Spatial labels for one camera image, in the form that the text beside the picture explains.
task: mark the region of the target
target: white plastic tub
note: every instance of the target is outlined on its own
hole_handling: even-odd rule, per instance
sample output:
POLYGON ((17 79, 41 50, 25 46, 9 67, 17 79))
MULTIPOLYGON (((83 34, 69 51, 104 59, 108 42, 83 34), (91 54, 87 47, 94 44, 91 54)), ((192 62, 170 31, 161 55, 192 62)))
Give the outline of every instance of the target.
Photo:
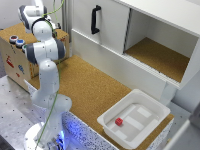
POLYGON ((105 133, 126 149, 136 149, 169 115, 170 109, 140 90, 133 90, 97 120, 105 133), (123 119, 117 126, 115 120, 123 119))

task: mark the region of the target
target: black handle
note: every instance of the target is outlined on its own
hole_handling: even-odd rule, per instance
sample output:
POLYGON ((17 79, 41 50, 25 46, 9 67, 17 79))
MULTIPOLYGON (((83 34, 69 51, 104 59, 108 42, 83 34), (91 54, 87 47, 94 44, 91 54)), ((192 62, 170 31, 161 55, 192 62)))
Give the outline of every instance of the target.
POLYGON ((100 30, 96 28, 96 12, 101 10, 101 7, 96 5, 96 8, 94 8, 92 10, 92 25, 91 25, 91 31, 92 31, 92 34, 96 34, 98 33, 100 30))

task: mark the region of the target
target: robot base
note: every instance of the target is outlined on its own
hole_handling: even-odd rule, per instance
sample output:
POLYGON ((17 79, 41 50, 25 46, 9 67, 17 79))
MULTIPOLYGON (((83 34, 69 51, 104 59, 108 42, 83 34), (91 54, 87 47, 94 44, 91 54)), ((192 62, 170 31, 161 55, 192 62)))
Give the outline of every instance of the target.
MULTIPOLYGON (((37 133, 39 132, 39 130, 42 128, 43 125, 44 125, 43 122, 37 123, 26 132, 25 137, 24 137, 24 150, 49 150, 49 147, 47 145, 42 146, 40 144, 38 144, 37 149, 35 149, 37 145, 37 141, 35 141, 34 138, 36 137, 37 133)), ((69 139, 65 138, 64 134, 61 134, 61 136, 64 142, 63 148, 64 150, 66 150, 66 148, 69 145, 69 139)))

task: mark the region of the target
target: cardboard box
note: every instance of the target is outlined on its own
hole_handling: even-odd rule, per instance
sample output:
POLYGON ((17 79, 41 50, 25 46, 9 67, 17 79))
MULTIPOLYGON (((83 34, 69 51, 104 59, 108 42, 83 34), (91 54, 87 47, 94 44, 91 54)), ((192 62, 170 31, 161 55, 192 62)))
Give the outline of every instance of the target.
MULTIPOLYGON (((66 56, 69 57, 69 35, 58 29, 58 39, 60 39, 66 48, 66 56)), ((26 34, 25 27, 22 23, 9 27, 0 31, 0 50, 6 74, 17 82, 21 87, 28 91, 25 80, 30 80, 39 73, 38 65, 30 63, 21 49, 9 43, 9 38, 12 35, 17 35, 19 39, 25 40, 26 44, 37 42, 32 34, 26 34)))

